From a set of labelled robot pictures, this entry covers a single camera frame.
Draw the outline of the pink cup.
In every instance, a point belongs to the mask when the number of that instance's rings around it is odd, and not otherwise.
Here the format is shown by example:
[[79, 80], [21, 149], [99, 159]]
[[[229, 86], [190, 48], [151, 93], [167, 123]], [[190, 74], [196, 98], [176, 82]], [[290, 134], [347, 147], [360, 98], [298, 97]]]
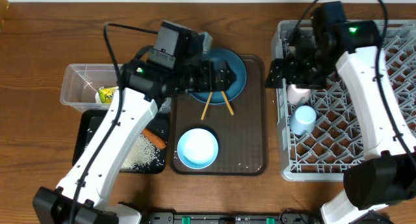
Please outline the pink cup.
[[287, 87], [287, 101], [292, 105], [297, 105], [301, 100], [307, 101], [310, 96], [310, 89], [298, 88], [295, 84], [290, 84]]

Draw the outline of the light blue cup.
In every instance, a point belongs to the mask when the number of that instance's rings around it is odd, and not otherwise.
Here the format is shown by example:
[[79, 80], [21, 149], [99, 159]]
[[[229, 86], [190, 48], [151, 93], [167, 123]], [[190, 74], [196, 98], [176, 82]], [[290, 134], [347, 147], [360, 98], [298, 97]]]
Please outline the light blue cup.
[[299, 136], [312, 133], [315, 128], [316, 119], [317, 114], [314, 108], [307, 105], [300, 106], [290, 118], [290, 130]]

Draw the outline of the yellow green snack wrapper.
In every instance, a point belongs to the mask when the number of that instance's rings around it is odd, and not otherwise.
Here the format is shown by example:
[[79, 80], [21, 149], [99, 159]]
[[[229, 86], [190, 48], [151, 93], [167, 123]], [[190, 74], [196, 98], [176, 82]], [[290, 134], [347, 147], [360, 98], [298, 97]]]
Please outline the yellow green snack wrapper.
[[116, 90], [118, 90], [117, 86], [110, 88], [100, 87], [98, 92], [101, 99], [101, 104], [111, 104]]

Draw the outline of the orange carrot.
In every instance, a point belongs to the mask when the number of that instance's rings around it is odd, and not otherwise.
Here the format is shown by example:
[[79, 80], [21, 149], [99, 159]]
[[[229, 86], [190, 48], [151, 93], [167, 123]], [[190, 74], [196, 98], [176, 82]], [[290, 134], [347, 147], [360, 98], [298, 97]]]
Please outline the orange carrot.
[[156, 146], [156, 148], [158, 148], [158, 149], [165, 149], [166, 148], [165, 141], [162, 138], [158, 137], [153, 132], [151, 132], [150, 130], [144, 129], [142, 131], [142, 135], [145, 136], [152, 144], [154, 144]]

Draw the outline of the light blue bowl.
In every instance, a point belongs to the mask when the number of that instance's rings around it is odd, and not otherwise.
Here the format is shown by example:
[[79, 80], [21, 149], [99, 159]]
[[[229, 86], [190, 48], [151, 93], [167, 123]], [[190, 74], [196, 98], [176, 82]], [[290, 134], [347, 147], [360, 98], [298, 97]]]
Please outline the light blue bowl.
[[195, 128], [185, 132], [177, 143], [177, 155], [190, 169], [209, 167], [217, 158], [219, 144], [216, 136], [206, 129]]

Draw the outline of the pile of white rice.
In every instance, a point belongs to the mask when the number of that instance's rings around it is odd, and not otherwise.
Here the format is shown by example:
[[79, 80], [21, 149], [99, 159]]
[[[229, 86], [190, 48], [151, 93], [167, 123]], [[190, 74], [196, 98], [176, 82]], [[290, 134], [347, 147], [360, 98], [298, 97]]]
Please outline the pile of white rice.
[[160, 173], [166, 163], [166, 142], [159, 137], [155, 142], [141, 134], [124, 160], [121, 172]]

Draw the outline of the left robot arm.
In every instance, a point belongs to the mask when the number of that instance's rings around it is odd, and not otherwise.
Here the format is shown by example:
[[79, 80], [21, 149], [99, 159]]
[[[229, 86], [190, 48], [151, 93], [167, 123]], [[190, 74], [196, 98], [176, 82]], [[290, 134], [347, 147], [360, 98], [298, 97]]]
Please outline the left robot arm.
[[164, 21], [154, 45], [125, 64], [115, 64], [118, 89], [88, 147], [57, 187], [41, 187], [32, 205], [40, 223], [139, 223], [141, 213], [124, 204], [109, 205], [121, 166], [166, 98], [176, 94], [229, 89], [235, 74], [203, 56], [212, 37]]

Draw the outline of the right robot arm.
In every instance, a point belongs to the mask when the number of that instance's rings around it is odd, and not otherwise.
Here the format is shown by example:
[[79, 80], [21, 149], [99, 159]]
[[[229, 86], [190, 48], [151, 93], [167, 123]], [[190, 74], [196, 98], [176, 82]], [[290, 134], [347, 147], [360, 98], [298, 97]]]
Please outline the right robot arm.
[[415, 197], [415, 137], [404, 121], [385, 65], [387, 31], [374, 21], [350, 21], [341, 2], [313, 2], [313, 41], [295, 27], [292, 54], [272, 61], [269, 88], [321, 89], [328, 75], [343, 80], [363, 137], [365, 159], [343, 175], [343, 191], [320, 209], [321, 223], [351, 223]]

